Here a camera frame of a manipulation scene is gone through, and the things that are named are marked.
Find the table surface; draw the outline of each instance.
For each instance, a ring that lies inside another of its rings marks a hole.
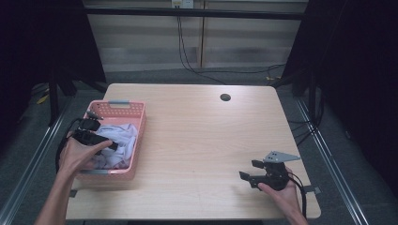
[[[231,99],[223,101],[221,94]],[[251,161],[273,150],[299,156],[272,87],[115,83],[104,99],[145,102],[136,174],[131,181],[75,180],[78,192],[69,199],[67,219],[283,217],[267,194],[238,173],[264,175]],[[301,160],[285,164],[310,185]],[[312,192],[307,204],[307,217],[319,217]]]

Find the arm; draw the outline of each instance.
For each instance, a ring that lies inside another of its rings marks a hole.
[[[59,160],[59,171],[55,177],[50,194],[41,208],[35,224],[64,224],[67,214],[69,192],[77,172],[90,160],[96,152],[108,147],[112,141],[101,142],[94,146],[85,146],[73,138],[69,138],[62,150]]]
[[[287,186],[280,191],[272,189],[270,186],[260,183],[258,187],[266,192],[276,205],[282,210],[284,216],[292,225],[306,225],[307,219],[301,214],[299,207],[299,199],[296,192],[296,185],[293,181],[289,181]]]

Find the pink basket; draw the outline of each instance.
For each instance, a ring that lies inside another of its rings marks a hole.
[[[138,137],[132,149],[130,166],[127,169],[118,170],[83,170],[76,178],[79,180],[131,180],[134,178],[138,163],[140,143],[143,139],[145,126],[145,104],[144,102],[128,100],[94,100],[90,103],[88,110],[94,112],[103,120],[102,125],[134,124],[138,131]]]

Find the clothing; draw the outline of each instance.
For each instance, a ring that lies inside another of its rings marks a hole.
[[[102,149],[99,156],[93,156],[94,168],[97,170],[127,169],[130,166],[133,146],[138,135],[137,128],[133,124],[104,125],[100,126],[96,133],[117,143],[118,147],[116,151],[110,148]]]

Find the gray floor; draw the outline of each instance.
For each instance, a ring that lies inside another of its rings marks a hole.
[[[267,74],[262,73],[232,73],[220,72],[221,70],[234,71],[257,71],[264,68],[228,68],[212,69],[219,72],[195,74],[185,69],[152,70],[137,72],[115,72],[108,73],[109,83],[198,83],[198,84],[231,84],[231,85],[267,85],[268,76],[274,78],[281,74],[280,69],[275,69]],[[204,76],[217,79],[214,81]],[[62,133],[69,121],[80,117],[85,108],[93,99],[101,99],[103,94],[90,87],[76,83],[78,93],[73,98],[61,95],[60,105],[70,100],[66,109],[65,118],[61,123],[54,140],[50,143],[49,151],[44,156],[42,163],[38,166],[38,172],[29,184],[21,205],[17,205],[18,211],[12,224],[32,224],[40,207],[43,205],[51,184],[54,180],[54,154]],[[290,86],[283,86],[277,89],[286,118],[289,121],[303,121],[297,99],[292,97]],[[25,112],[14,139],[8,143],[8,150],[0,157],[0,206],[8,203],[9,196],[13,193],[23,176],[26,166],[35,154],[41,138],[48,129],[50,107],[46,101],[41,105],[36,104],[40,94],[32,96],[32,101]],[[298,123],[290,123],[293,135],[299,142],[308,129]],[[329,146],[332,159],[338,164],[344,179],[352,193],[360,204],[369,224],[397,224],[398,223],[398,202],[393,197],[390,189],[386,186],[377,172],[367,163],[361,154],[358,146],[348,140],[345,136],[344,126],[326,105],[320,131]],[[307,173],[314,186],[321,189],[316,197],[322,210],[322,215],[316,219],[310,219],[311,224],[355,224],[352,215],[347,209],[341,191],[336,186],[330,175],[322,155],[312,136],[306,139],[298,150],[306,167]],[[287,224],[282,220],[267,220],[264,224]],[[129,224],[181,224],[193,222],[162,222],[162,221],[134,221]],[[201,224],[231,224],[231,221],[203,221]],[[240,221],[240,224],[256,224],[258,221]],[[69,221],[68,224],[84,224],[83,221]],[[128,224],[127,221],[86,221],[85,224]]]

